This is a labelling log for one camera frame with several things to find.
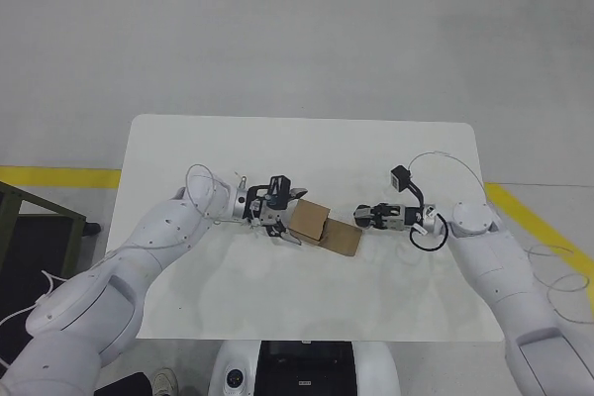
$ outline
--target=black panel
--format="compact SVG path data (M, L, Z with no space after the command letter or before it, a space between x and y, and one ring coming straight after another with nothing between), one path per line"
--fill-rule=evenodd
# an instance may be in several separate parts
M352 344L262 342L254 396L356 396Z

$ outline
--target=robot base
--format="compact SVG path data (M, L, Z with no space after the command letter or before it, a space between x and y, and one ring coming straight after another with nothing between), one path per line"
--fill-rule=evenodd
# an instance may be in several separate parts
M385 343L226 341L209 396L400 396Z

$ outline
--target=black cable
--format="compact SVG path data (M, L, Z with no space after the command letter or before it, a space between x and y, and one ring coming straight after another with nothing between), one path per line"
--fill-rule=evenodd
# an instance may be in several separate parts
M416 199L418 199L419 206L421 209L423 209L425 207L425 196L423 195L423 192L420 190L420 188L418 188L418 186L412 181L409 182L407 188L412 194L414 194Z
M422 251L436 251L436 250L440 250L446 244L446 240L448 239L448 224L446 223L446 220L443 217L443 215L441 215L440 213L436 213L436 217L438 217L445 225L445 237L443 238L443 241L440 242L440 244L436 247L429 247L429 248L421 247L420 245L418 245L416 243L416 241L414 241L414 232L418 233L418 230L412 229L409 232L409 241L412 243L413 246L415 246L416 248L419 248Z

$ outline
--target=white table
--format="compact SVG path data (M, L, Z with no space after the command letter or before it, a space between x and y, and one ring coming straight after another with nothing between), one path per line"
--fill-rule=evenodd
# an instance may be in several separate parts
M108 249L183 185L192 163L248 185L288 176L307 199L352 222L358 204L414 204L389 186L389 170L441 150L480 175L465 124L187 116L132 123ZM481 201L477 181L448 158L412 168L428 203ZM214 226L151 286L140 338L501 341L490 310L468 287L445 247L413 248L407 234L366 232L356 257L296 247L236 224Z

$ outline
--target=green metal frame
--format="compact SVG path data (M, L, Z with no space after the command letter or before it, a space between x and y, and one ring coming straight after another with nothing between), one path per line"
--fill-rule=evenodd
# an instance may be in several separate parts
M70 229L68 245L63 258L61 276L70 277L74 275L77 259L79 257L79 249L81 248L81 235L84 225L86 224L86 217L1 181L0 192L4 194L0 204L0 271L2 270L2 264L9 249L9 243L11 242L11 236L16 227L16 221L18 220L22 202L26 201L53 211L60 216L72 219L72 227Z

